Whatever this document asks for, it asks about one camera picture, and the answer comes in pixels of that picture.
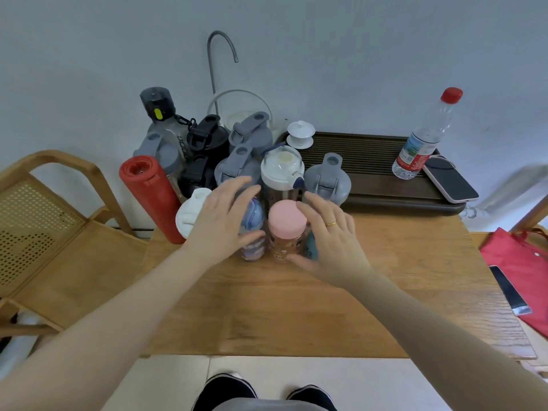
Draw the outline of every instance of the kettle handle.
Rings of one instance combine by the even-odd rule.
[[[248,94],[251,94],[259,98],[266,105],[266,108],[269,110],[269,113],[270,113],[269,128],[272,129],[272,121],[274,121],[274,116],[272,115],[272,110],[270,109],[269,105],[266,103],[266,101],[263,98],[261,98],[255,92],[248,91],[247,89],[235,88],[235,89],[227,89],[226,91],[217,92],[215,95],[213,95],[213,98],[211,99],[211,102],[209,103],[209,106],[207,107],[207,114],[211,113],[211,108],[221,96],[225,94],[229,94],[230,92],[246,92]]]

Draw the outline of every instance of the red cylinder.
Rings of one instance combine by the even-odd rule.
[[[152,156],[136,156],[120,166],[120,179],[172,244],[185,239],[175,225],[181,207],[164,169]]]

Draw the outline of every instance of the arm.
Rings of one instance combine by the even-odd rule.
[[[249,181],[237,178],[218,187],[179,250],[11,373],[0,384],[0,409],[99,411],[181,296],[207,269],[264,234],[238,236],[260,187],[249,187],[232,202]]]
[[[311,222],[319,262],[295,255],[290,260],[354,296],[453,410],[546,407],[548,385],[543,380],[375,272],[356,239],[352,217],[317,195],[306,197],[315,209],[302,203],[299,209]],[[325,226],[334,221],[336,225]]]

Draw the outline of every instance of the tile floor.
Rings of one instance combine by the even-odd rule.
[[[190,411],[207,378],[226,371],[264,399],[315,384],[339,411],[449,410],[408,359],[152,356],[135,363],[103,411]]]

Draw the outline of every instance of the tabletop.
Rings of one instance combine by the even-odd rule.
[[[351,214],[371,264],[402,290],[507,356],[535,358],[458,216]],[[141,275],[178,247],[155,230]],[[269,253],[256,262],[233,255],[206,272],[144,353],[407,357],[350,294]]]

